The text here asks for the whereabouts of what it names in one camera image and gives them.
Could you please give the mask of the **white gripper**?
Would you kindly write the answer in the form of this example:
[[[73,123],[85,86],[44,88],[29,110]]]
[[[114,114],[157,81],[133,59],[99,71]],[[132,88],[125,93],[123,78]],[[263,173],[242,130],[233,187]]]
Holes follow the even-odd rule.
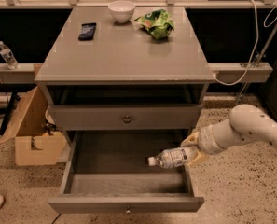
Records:
[[[208,160],[210,158],[208,154],[216,155],[224,151],[224,148],[215,141],[212,125],[201,128],[199,132],[192,133],[181,143],[182,147],[196,145],[199,146],[200,150],[197,151],[196,157],[187,166],[197,165]]]

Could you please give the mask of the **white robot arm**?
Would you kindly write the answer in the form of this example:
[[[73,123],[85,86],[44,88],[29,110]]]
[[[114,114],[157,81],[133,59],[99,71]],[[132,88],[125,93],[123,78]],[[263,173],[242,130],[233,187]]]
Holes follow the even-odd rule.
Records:
[[[229,147],[265,142],[277,150],[277,122],[261,109],[248,104],[235,106],[229,117],[201,128],[188,136],[182,147],[197,147],[199,154],[191,163],[205,160]]]

